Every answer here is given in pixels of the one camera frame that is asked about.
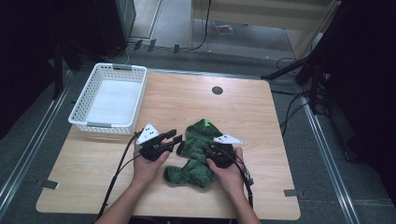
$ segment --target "person's right arm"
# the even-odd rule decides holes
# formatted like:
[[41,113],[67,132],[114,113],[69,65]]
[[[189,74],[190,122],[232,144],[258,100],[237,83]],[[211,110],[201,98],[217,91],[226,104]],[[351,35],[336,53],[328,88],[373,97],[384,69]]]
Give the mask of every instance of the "person's right arm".
[[[236,155],[242,160],[242,148],[236,147],[234,150]],[[220,184],[223,186],[230,200],[233,202],[238,223],[261,224],[245,196],[244,180],[236,165],[233,164],[226,169],[221,169],[217,167],[212,160],[207,159],[206,161],[209,168],[219,177]]]

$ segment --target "person's left arm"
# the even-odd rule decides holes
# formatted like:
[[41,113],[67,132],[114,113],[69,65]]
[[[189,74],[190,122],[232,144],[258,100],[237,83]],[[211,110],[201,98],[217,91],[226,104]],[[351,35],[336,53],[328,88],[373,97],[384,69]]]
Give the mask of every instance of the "person's left arm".
[[142,156],[134,159],[134,177],[131,184],[95,223],[128,223],[140,196],[152,182],[169,153],[165,151],[156,161],[148,161]]

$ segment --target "green cloth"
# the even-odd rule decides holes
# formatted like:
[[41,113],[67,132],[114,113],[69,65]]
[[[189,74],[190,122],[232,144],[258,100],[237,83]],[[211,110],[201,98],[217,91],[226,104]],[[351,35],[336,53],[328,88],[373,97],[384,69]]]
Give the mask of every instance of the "green cloth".
[[190,159],[182,168],[167,166],[165,180],[176,185],[191,184],[203,189],[209,187],[213,182],[213,172],[207,167],[203,148],[219,136],[222,133],[207,119],[189,126],[186,130],[186,144],[180,156]]

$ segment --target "white plastic basket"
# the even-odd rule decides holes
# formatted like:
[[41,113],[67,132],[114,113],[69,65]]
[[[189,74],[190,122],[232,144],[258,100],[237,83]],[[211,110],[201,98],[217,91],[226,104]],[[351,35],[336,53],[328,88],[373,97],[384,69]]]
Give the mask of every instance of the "white plastic basket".
[[92,70],[69,122],[83,132],[132,134],[146,89],[147,68],[98,63]]

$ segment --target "wooden desk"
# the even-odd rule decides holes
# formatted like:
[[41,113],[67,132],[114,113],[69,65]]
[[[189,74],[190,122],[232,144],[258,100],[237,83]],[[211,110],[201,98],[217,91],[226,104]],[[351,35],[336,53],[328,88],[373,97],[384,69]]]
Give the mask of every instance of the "wooden desk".
[[[223,94],[212,93],[220,86]],[[262,80],[148,73],[148,85],[137,128],[148,122],[159,132],[184,133],[199,119],[210,119],[223,133],[242,139],[244,158],[255,184],[254,210],[260,219],[297,219],[296,197],[269,84]],[[72,127],[49,176],[61,183],[43,189],[36,209],[43,213],[97,214],[130,136],[83,133]],[[131,158],[128,153],[126,161]],[[171,187],[163,179],[166,165],[183,166],[172,153],[134,214],[161,217],[235,217],[226,194],[215,179],[209,189]],[[132,179],[133,165],[120,173],[112,204]]]
[[[212,0],[210,21],[227,21],[285,29],[296,59],[324,32],[336,0]],[[190,48],[194,19],[206,20],[209,0],[191,0]]]

